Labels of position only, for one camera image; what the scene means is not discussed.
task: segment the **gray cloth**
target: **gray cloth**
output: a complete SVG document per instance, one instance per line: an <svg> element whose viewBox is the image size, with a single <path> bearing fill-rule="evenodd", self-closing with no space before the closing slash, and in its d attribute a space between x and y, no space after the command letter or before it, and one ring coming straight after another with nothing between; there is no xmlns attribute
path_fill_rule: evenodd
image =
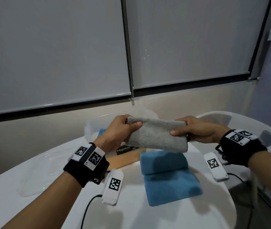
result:
<svg viewBox="0 0 271 229"><path fill-rule="evenodd" d="M172 136L170 131L185 126L183 121L166 121L148 118L128 117L128 124L142 122L142 127L130 135L129 146L162 149L185 153L188 149L186 136Z"/></svg>

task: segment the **chair backrest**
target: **chair backrest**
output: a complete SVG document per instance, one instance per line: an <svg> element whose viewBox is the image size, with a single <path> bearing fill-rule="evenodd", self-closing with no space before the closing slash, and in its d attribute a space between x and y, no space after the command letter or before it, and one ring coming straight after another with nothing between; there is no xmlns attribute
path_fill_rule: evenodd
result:
<svg viewBox="0 0 271 229"><path fill-rule="evenodd" d="M271 127L250 117L233 112L213 111L197 116L204 121L225 125L233 129L247 130L262 139L268 151L271 152Z"/></svg>

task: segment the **black cable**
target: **black cable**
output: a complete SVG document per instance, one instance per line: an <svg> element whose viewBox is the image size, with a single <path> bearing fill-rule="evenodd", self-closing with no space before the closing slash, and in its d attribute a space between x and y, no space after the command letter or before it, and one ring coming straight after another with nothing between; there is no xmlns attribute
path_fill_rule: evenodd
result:
<svg viewBox="0 0 271 229"><path fill-rule="evenodd" d="M245 182L244 180L242 180L239 176L237 176L237 175L234 174L234 173L227 173L227 174L228 174L228 175L235 176L235 177L237 177L240 181L242 181L243 183L248 184L247 182ZM249 219L248 219L247 229L250 229L250 225L251 225L251 222L252 222L252 216L253 216L253 209L254 209L254 206L253 206L253 204L252 204L252 209L251 209L250 216L249 216Z"/></svg>
<svg viewBox="0 0 271 229"><path fill-rule="evenodd" d="M102 197L102 196L103 196L102 194L98 194L98 195L94 196L94 197L90 200L90 202L89 202L88 205L87 205L86 210L84 211L84 217L86 216L88 207L89 207L90 203L93 201L93 199L95 199L95 198L97 198L97 197ZM82 229L82 226L84 225L84 217L82 218L82 222L81 222L80 229Z"/></svg>

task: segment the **qr code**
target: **qr code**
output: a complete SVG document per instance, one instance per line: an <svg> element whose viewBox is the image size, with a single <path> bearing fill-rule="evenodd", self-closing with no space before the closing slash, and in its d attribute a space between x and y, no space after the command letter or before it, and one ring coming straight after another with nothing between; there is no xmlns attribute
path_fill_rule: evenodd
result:
<svg viewBox="0 0 271 229"><path fill-rule="evenodd" d="M109 189L118 191L118 188L120 187L120 180L112 178L110 185L109 185Z"/></svg>
<svg viewBox="0 0 271 229"><path fill-rule="evenodd" d="M235 134L235 135L231 136L230 139L232 139L233 141L236 141L236 142L240 142L242 139L244 139L244 137L240 136L238 134Z"/></svg>
<svg viewBox="0 0 271 229"><path fill-rule="evenodd" d="M89 161L92 162L94 165L97 165L101 158L102 158L101 155L97 154L96 152L93 152L93 154L89 158Z"/></svg>
<svg viewBox="0 0 271 229"><path fill-rule="evenodd" d="M241 132L239 132L239 134L244 135L244 136L251 136L252 135L251 133L249 133L247 131L241 131Z"/></svg>
<svg viewBox="0 0 271 229"><path fill-rule="evenodd" d="M81 146L76 152L76 155L82 156L88 148Z"/></svg>
<svg viewBox="0 0 271 229"><path fill-rule="evenodd" d="M219 166L215 158L208 160L207 163L209 164L211 169Z"/></svg>

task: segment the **chair leg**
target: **chair leg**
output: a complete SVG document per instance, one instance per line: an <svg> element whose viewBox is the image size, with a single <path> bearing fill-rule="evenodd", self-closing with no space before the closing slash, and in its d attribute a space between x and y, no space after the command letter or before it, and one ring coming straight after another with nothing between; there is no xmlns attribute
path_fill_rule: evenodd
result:
<svg viewBox="0 0 271 229"><path fill-rule="evenodd" d="M251 182L252 182L252 204L254 208L257 208L258 205L258 192L257 184L258 180L256 175L251 171Z"/></svg>

